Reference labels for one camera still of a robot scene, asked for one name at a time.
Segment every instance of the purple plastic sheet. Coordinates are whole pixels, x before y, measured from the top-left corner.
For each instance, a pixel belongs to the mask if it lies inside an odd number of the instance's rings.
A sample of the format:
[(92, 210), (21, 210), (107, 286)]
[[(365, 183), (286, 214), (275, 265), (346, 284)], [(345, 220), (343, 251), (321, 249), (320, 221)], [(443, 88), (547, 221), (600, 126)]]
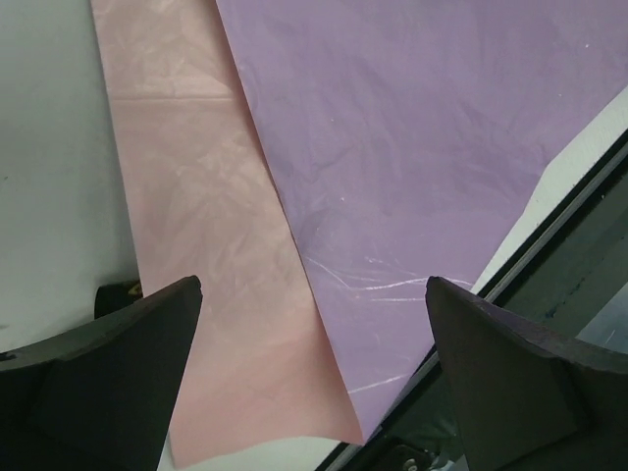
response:
[(547, 163), (628, 83), (625, 0), (219, 0), (268, 164), (370, 435)]

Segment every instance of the pink plastic sheet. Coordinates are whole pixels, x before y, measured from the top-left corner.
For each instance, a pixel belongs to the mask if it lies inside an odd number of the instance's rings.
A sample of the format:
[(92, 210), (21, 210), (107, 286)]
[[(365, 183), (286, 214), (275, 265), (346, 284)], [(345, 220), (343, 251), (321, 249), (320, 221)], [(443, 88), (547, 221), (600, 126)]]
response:
[(196, 274), (204, 292), (177, 465), (284, 437), (360, 441), (215, 2), (92, 6), (144, 290)]
[(628, 83), (625, 0), (218, 0), (365, 437), (546, 164)]

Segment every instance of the white surface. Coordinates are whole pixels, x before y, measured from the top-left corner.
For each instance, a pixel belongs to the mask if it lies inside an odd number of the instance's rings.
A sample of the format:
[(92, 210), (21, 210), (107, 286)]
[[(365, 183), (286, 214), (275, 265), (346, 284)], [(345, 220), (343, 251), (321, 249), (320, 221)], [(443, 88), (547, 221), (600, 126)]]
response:
[[(0, 64), (3, 351), (86, 322), (96, 288), (136, 267), (89, 2), (0, 0)], [(627, 128), (624, 91), (548, 168), (478, 286)], [(189, 469), (311, 471), (334, 445), (286, 440)], [(173, 469), (167, 451), (159, 469)]]

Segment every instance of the pink cloth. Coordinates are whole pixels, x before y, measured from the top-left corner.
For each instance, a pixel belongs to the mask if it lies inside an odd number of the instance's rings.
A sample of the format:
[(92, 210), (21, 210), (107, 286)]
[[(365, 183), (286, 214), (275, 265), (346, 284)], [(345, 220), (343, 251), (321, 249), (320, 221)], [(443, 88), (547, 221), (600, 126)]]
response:
[(293, 436), (359, 442), (215, 1), (92, 6), (144, 290), (203, 286), (176, 464)]

